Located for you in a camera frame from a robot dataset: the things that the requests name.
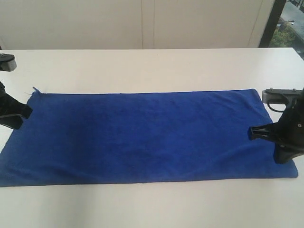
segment white table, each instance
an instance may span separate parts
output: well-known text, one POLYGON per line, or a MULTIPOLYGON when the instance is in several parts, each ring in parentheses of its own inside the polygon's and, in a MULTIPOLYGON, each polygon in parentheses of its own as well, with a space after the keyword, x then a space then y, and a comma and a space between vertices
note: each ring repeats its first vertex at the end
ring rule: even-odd
MULTIPOLYGON (((304 61, 290 48, 5 53, 16 56, 18 67, 0 72, 0 80, 22 102, 32 86, 44 93, 261 93, 304 86, 304 61)), ((10 133, 0 127, 0 149, 10 133)), ((295 163, 297 179, 0 188, 0 227, 299 228, 304 156, 295 163)))

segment microfiber towel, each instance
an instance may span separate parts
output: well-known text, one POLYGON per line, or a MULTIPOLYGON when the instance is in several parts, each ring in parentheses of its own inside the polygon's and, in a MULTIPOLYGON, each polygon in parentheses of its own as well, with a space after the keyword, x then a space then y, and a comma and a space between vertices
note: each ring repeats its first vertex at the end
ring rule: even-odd
POLYGON ((0 186, 297 177, 274 144, 250 141, 271 119, 254 89, 44 94, 0 154, 0 186))

